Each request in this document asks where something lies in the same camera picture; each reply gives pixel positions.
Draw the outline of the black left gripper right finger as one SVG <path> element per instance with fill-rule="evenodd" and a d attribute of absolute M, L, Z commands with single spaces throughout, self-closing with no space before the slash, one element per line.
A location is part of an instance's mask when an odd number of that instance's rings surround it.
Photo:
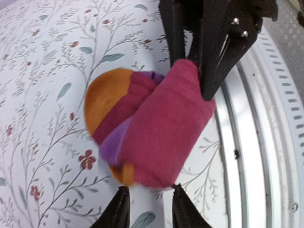
<path fill-rule="evenodd" d="M 211 228 L 201 216 L 195 205 L 180 184 L 172 185 L 172 227 L 173 228 Z"/>

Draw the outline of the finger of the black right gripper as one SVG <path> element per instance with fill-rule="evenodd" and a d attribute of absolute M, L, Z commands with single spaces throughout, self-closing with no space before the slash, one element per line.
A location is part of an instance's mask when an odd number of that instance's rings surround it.
<path fill-rule="evenodd" d="M 161 0 L 159 11 L 172 67 L 175 61 L 185 58 L 184 6 L 179 0 Z"/>
<path fill-rule="evenodd" d="M 194 59 L 198 65 L 200 88 L 205 100 L 211 100 L 231 69 L 257 40 L 263 20 L 256 25 L 252 19 L 232 22 L 222 26 L 199 21 L 198 47 Z"/>

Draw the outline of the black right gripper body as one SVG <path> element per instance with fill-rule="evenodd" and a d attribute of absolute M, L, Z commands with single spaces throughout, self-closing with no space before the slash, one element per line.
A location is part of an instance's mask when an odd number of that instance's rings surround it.
<path fill-rule="evenodd" d="M 278 19 L 276 0 L 177 0 L 182 5 L 185 27 L 193 31 L 199 21 L 221 27 L 232 22 L 252 19 L 254 25 L 262 18 Z"/>

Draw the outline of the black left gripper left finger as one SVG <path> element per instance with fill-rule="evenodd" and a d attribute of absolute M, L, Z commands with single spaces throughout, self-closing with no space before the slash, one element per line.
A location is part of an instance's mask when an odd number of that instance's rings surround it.
<path fill-rule="evenodd" d="M 129 228 L 130 192 L 121 186 L 103 211 L 100 218 L 90 228 Z"/>

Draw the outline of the maroon striped sock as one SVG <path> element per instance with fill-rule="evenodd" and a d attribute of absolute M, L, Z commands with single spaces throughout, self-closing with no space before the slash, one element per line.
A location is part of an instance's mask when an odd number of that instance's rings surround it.
<path fill-rule="evenodd" d="M 173 185 L 215 111 L 198 69 L 177 60 L 167 75 L 117 68 L 85 96 L 85 122 L 116 180 L 155 189 Z"/>

